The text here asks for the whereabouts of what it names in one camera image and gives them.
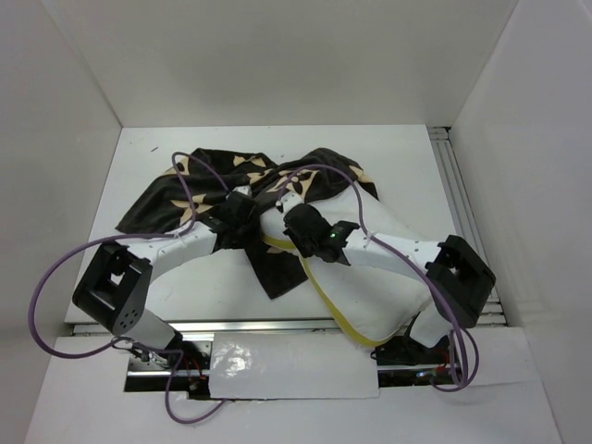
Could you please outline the black floral plush pillowcase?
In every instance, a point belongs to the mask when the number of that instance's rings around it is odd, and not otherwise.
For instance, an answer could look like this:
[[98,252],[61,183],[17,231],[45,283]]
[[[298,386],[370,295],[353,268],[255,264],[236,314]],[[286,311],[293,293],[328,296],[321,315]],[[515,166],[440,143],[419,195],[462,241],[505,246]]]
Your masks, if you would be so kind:
[[350,158],[327,148],[278,164],[263,153],[241,153],[198,148],[193,158],[183,156],[176,166],[156,177],[116,225],[124,234],[166,233],[208,212],[225,200],[230,190],[248,185],[262,211],[275,206],[288,175],[299,171],[287,186],[307,202],[325,201],[349,187],[341,175],[308,166],[324,164],[344,171],[358,186],[377,198],[375,183]]

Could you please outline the white pillow yellow edge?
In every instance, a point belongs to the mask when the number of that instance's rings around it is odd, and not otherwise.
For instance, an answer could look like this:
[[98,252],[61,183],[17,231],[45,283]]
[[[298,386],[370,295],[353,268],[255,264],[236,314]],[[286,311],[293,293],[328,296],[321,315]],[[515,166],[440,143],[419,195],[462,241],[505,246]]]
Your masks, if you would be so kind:
[[[385,205],[368,192],[349,187],[339,195],[324,201],[312,203],[312,207],[329,222],[340,220],[359,222],[355,191],[362,196],[364,223],[380,240],[394,246],[402,253],[408,253],[412,262],[422,256],[423,263],[416,264],[425,271],[425,263],[433,260],[439,248],[435,241],[419,241],[414,244],[415,235],[392,216]],[[419,317],[419,333],[412,333],[413,339],[425,346],[434,346],[451,331],[451,323],[443,320],[432,301],[430,290],[409,266],[404,274],[370,265],[329,264],[319,258],[302,258],[293,242],[280,231],[285,229],[277,209],[262,214],[264,242],[298,257],[298,263],[313,284],[319,297],[331,312],[341,330],[353,341],[365,346],[376,347],[388,342],[415,315]],[[422,251],[434,253],[424,258]]]

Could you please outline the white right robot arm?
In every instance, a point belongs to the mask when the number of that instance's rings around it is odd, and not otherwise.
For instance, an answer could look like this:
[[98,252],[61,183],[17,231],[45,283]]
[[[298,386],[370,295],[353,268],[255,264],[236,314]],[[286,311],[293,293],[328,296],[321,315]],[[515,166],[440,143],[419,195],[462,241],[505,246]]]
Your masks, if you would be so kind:
[[475,327],[497,281],[473,247],[456,235],[436,242],[373,234],[350,221],[332,225],[305,203],[290,209],[283,221],[284,233],[305,258],[368,266],[426,284],[432,302],[403,342],[405,355],[415,363],[433,355],[451,331]]

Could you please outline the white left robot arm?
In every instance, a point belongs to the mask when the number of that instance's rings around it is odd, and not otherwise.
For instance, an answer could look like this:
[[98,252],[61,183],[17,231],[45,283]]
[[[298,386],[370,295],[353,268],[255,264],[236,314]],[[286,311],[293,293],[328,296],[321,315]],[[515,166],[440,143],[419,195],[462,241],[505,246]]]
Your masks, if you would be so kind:
[[194,348],[145,308],[149,287],[181,265],[219,250],[243,249],[258,236],[259,216],[251,189],[237,187],[193,225],[185,224],[164,238],[102,242],[72,301],[114,336],[146,346],[159,367],[173,368],[181,361],[182,350]]

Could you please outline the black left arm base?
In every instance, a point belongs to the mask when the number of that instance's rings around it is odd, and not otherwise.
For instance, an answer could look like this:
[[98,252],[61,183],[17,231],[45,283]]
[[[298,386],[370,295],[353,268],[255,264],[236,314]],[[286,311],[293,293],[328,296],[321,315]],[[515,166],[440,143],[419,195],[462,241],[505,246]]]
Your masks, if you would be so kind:
[[[213,340],[195,340],[185,351],[178,364],[177,373],[189,378],[205,378],[209,371]],[[176,364],[179,355],[159,354],[141,347],[125,344],[117,347],[120,351],[129,353],[128,374],[132,377],[140,376],[168,376]]]

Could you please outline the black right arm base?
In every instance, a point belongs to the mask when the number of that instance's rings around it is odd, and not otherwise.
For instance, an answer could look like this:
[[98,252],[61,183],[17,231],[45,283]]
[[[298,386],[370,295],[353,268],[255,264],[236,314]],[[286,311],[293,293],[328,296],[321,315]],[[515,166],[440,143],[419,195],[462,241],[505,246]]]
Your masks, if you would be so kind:
[[450,375],[450,340],[445,335],[435,347],[427,348],[408,334],[396,335],[375,347],[370,357],[376,362],[378,386],[384,388],[429,386],[453,382]]

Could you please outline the white cover panel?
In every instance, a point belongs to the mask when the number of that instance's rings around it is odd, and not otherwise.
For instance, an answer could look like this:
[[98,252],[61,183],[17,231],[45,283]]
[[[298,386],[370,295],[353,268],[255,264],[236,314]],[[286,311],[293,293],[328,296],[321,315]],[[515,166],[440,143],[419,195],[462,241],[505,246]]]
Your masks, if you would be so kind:
[[370,351],[341,333],[220,333],[209,372],[215,399],[371,399],[379,395]]

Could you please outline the aluminium front rail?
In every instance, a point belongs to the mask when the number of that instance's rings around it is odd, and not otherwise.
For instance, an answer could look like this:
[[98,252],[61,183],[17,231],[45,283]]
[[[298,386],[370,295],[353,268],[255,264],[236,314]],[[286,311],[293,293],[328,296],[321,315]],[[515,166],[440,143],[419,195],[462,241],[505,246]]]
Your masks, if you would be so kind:
[[[233,321],[233,322],[182,322],[171,326],[181,333],[206,333],[218,331],[292,331],[292,330],[334,330],[339,329],[332,319],[278,320],[278,321]],[[486,313],[477,321],[478,327],[507,327],[503,314]],[[105,336],[108,332],[98,325],[75,325],[73,336]]]

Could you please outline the aluminium side rail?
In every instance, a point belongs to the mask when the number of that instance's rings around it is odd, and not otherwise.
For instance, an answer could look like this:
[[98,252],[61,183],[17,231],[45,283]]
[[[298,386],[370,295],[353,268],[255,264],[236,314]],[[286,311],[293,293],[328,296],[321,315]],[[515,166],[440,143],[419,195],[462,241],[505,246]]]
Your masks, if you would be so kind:
[[[457,234],[465,238],[488,265],[488,259],[478,233],[462,173],[450,142],[450,129],[448,127],[428,127],[427,133],[438,164],[438,171],[444,185]],[[493,290],[487,299],[478,325],[480,327],[506,327],[508,325],[496,290]]]

